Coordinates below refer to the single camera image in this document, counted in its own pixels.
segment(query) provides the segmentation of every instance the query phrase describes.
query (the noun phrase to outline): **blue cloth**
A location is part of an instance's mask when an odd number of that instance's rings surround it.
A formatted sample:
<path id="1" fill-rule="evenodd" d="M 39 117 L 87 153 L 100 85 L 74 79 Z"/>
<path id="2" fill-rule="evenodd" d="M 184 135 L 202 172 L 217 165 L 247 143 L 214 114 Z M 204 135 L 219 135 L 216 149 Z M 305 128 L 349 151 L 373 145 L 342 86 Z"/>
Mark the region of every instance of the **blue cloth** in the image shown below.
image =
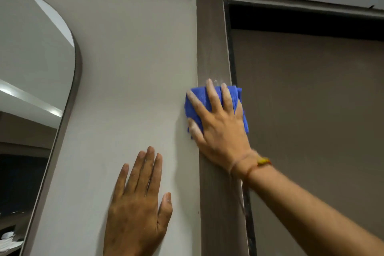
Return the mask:
<path id="1" fill-rule="evenodd" d="M 220 98 L 221 105 L 223 105 L 223 98 L 221 95 L 220 86 L 215 87 L 215 89 L 216 89 L 216 92 L 218 93 L 218 97 Z M 238 100 L 241 101 L 242 89 L 237 88 L 236 86 L 228 86 L 228 89 L 229 89 L 229 92 L 231 93 L 231 97 L 232 97 L 233 111 L 235 111 L 237 108 L 237 101 Z M 197 96 L 197 98 L 204 104 L 205 108 L 208 111 L 212 112 L 212 105 L 211 105 L 209 98 L 208 98 L 207 89 L 205 87 L 196 87 L 196 88 L 192 88 L 191 90 Z M 197 113 L 195 112 L 195 109 L 193 108 L 193 106 L 192 106 L 192 104 L 189 101 L 187 96 L 185 97 L 184 109 L 185 109 L 185 115 L 188 118 L 189 117 L 192 118 L 198 124 L 201 131 L 204 133 L 203 124 L 201 123 L 201 119 L 197 115 Z M 248 123 L 247 123 L 247 119 L 245 118 L 245 112 L 244 111 L 243 111 L 243 121 L 244 121 L 245 132 L 248 133 L 249 132 Z"/>

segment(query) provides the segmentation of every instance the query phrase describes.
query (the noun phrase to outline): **light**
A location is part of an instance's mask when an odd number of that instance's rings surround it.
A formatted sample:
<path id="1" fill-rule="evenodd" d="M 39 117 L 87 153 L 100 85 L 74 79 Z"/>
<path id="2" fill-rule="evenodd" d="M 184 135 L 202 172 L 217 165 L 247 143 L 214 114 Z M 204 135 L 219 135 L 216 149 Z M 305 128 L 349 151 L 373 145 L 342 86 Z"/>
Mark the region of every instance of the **light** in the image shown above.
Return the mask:
<path id="1" fill-rule="evenodd" d="M 12 91 L 11 91 L 11 90 L 9 90 L 9 89 L 0 88 L 0 91 L 4 92 L 4 93 L 6 93 L 6 94 L 9 94 L 9 95 L 12 95 L 12 96 L 14 96 L 14 95 L 13 95 L 13 93 L 12 93 Z"/>
<path id="2" fill-rule="evenodd" d="M 50 113 L 52 113 L 53 115 L 57 115 L 58 117 L 61 117 L 63 114 L 58 112 L 57 110 L 50 110 Z"/>

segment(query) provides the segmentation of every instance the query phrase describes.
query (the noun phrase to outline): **person's right hand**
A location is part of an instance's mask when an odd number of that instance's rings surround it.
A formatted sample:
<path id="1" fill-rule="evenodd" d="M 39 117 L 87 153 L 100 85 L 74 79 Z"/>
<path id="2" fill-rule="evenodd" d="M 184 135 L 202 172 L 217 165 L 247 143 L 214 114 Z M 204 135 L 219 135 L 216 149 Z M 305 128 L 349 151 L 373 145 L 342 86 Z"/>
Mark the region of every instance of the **person's right hand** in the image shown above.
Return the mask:
<path id="1" fill-rule="evenodd" d="M 233 112 L 231 94 L 224 83 L 221 85 L 223 107 L 211 79 L 207 80 L 207 92 L 212 113 L 191 90 L 187 92 L 190 102 L 201 118 L 204 135 L 191 118 L 188 118 L 189 131 L 200 151 L 228 171 L 237 160 L 252 151 L 244 129 L 243 107 L 238 101 L 237 109 Z"/>

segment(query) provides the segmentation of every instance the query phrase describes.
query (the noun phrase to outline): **cleaning cloth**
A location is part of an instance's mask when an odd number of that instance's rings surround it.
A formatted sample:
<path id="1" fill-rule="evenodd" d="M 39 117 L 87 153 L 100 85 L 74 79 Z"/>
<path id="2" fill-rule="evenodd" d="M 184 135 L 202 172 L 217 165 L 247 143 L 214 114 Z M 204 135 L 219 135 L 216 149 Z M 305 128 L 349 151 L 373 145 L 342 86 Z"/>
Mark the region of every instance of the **cleaning cloth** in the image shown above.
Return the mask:
<path id="1" fill-rule="evenodd" d="M 215 89 L 216 89 L 216 92 L 218 94 L 218 97 L 220 98 L 221 105 L 223 105 L 223 97 L 221 95 L 221 87 L 217 86 L 217 87 L 215 87 Z M 231 97 L 232 97 L 233 111 L 236 111 L 237 102 L 238 102 L 238 100 L 241 101 L 242 89 L 237 88 L 236 86 L 228 86 L 228 89 L 229 89 L 229 93 L 231 93 Z M 209 112 L 212 112 L 212 105 L 209 101 L 206 87 L 196 87 L 196 88 L 192 88 L 191 90 L 197 96 L 197 98 L 204 104 L 205 108 Z M 184 109 L 185 109 L 185 115 L 187 117 L 192 118 L 197 123 L 197 125 L 199 126 L 202 133 L 204 133 L 203 124 L 201 123 L 201 119 L 197 115 L 197 113 L 195 112 L 195 109 L 193 108 L 188 97 L 185 97 Z M 244 122 L 245 132 L 248 133 L 249 129 L 248 129 L 247 120 L 245 118 L 245 112 L 243 112 L 243 122 Z"/>

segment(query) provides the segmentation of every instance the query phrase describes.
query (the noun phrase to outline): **mirror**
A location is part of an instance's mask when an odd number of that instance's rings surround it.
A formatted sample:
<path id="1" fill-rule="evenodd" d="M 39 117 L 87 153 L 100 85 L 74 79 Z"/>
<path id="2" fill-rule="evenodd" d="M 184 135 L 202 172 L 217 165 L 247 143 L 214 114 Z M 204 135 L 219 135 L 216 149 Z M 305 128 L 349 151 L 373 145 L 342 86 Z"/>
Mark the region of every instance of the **mirror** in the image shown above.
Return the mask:
<path id="1" fill-rule="evenodd" d="M 0 0 L 0 256 L 19 255 L 73 83 L 71 31 L 43 0 Z"/>

